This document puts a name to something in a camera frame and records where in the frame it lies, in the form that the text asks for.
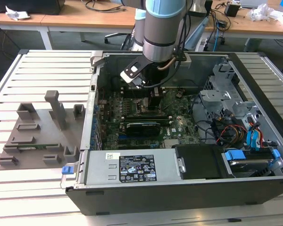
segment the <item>electronic device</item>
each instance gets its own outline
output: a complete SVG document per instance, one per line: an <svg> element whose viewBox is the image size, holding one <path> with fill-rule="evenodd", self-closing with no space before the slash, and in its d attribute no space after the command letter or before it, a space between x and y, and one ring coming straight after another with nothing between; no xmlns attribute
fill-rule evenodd
<svg viewBox="0 0 283 226"><path fill-rule="evenodd" d="M58 15L65 0L0 0L0 13L6 12L5 6L14 11Z"/></svg>
<svg viewBox="0 0 283 226"><path fill-rule="evenodd" d="M283 193L283 119L235 53L185 52L154 94L119 77L140 55L92 53L80 158L64 168L77 173L66 194L83 214L251 205Z"/></svg>
<svg viewBox="0 0 283 226"><path fill-rule="evenodd" d="M257 8L261 4L267 4L267 0L240 0L243 8Z"/></svg>
<svg viewBox="0 0 283 226"><path fill-rule="evenodd" d="M236 17L241 5L228 3L225 7L225 15Z"/></svg>

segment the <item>power supply label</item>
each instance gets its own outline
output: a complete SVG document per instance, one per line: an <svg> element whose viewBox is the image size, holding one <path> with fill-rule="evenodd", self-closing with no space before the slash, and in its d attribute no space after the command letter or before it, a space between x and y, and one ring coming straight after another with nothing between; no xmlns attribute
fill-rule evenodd
<svg viewBox="0 0 283 226"><path fill-rule="evenodd" d="M131 155L119 157L119 181L157 181L153 155Z"/></svg>

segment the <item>gray plastic part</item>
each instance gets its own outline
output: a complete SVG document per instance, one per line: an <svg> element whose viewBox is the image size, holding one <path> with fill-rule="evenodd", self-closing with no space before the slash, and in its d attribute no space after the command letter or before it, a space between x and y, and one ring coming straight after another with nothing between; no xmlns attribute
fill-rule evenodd
<svg viewBox="0 0 283 226"><path fill-rule="evenodd" d="M2 156L0 157L0 165L1 166L16 166L18 163L18 159L14 156Z"/></svg>
<svg viewBox="0 0 283 226"><path fill-rule="evenodd" d="M74 105L74 117L85 117L86 111L84 105Z"/></svg>
<svg viewBox="0 0 283 226"><path fill-rule="evenodd" d="M18 124L16 129L17 130L37 130L37 129L40 129L40 126L36 123Z"/></svg>
<svg viewBox="0 0 283 226"><path fill-rule="evenodd" d="M59 93L57 90L48 90L45 94L45 100L50 103L53 114L55 116L55 119L58 121L60 129L64 130L66 128L66 113L63 104L60 104L58 101L58 96Z"/></svg>
<svg viewBox="0 0 283 226"><path fill-rule="evenodd" d="M45 154L43 155L43 162L45 164L57 164L61 163L61 158L57 154Z"/></svg>
<svg viewBox="0 0 283 226"><path fill-rule="evenodd" d="M9 147L8 145L5 145L3 147L3 150L9 154L9 153L20 153L20 150L17 147Z"/></svg>
<svg viewBox="0 0 283 226"><path fill-rule="evenodd" d="M135 20L135 41L138 42L138 44L143 43L143 37L144 37L144 31L145 31L145 22L144 20Z"/></svg>
<svg viewBox="0 0 283 226"><path fill-rule="evenodd" d="M50 152L61 152L64 150L61 143L54 146L46 146L46 149Z"/></svg>
<svg viewBox="0 0 283 226"><path fill-rule="evenodd" d="M10 141L12 144L33 144L34 137L13 137Z"/></svg>
<svg viewBox="0 0 283 226"><path fill-rule="evenodd" d="M30 117L26 117L24 113L22 118L18 118L0 156L4 159L15 157L16 164L13 161L13 164L5 164L10 161L0 161L0 170L61 168L68 162L78 160L79 151L76 147L81 145L84 114L75 119L73 108L64 109L62 104L58 105L59 111L64 113L64 130L60 129L56 119L52 119L51 109L35 110L31 104L20 105L19 110L28 112ZM65 147L70 152L64 157ZM59 156L58 161L50 160L51 163L48 164L47 158L44 162L44 155L56 154Z"/></svg>
<svg viewBox="0 0 283 226"><path fill-rule="evenodd" d="M32 120L31 113L36 112L32 103L21 103L18 107L17 114L22 120Z"/></svg>
<svg viewBox="0 0 283 226"><path fill-rule="evenodd" d="M67 163L76 162L79 160L80 152L77 147L74 148L74 151L71 153L69 148L66 146L64 149L64 158L66 159Z"/></svg>

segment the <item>desk leg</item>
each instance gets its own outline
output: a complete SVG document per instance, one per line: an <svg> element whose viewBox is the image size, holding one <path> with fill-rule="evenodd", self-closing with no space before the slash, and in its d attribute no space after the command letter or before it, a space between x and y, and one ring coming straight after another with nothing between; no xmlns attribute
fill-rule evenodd
<svg viewBox="0 0 283 226"><path fill-rule="evenodd" d="M86 40L85 40L85 34L84 34L84 32L80 32L80 37L81 37L81 41L82 42L85 42Z"/></svg>
<svg viewBox="0 0 283 226"><path fill-rule="evenodd" d="M245 43L244 52L257 52L262 39L250 39L248 38Z"/></svg>
<svg viewBox="0 0 283 226"><path fill-rule="evenodd" d="M52 50L52 39L47 27L39 30L46 50Z"/></svg>

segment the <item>white paper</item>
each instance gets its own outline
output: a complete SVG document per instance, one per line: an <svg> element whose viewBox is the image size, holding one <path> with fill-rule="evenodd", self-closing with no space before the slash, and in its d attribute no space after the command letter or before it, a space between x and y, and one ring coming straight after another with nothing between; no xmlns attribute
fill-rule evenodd
<svg viewBox="0 0 283 226"><path fill-rule="evenodd" d="M6 8L6 15L8 15L9 18L13 19L13 20L20 20L20 19L27 19L30 18L30 16L27 14L27 12L17 12L17 11L13 11L11 9L9 9L7 6L5 6Z"/></svg>
<svg viewBox="0 0 283 226"><path fill-rule="evenodd" d="M272 11L269 15L268 15L268 17L270 17L270 18L273 18L273 19L278 19L280 16L283 16L283 12L280 12L280 11L277 11L277 10L274 10L274 11Z"/></svg>

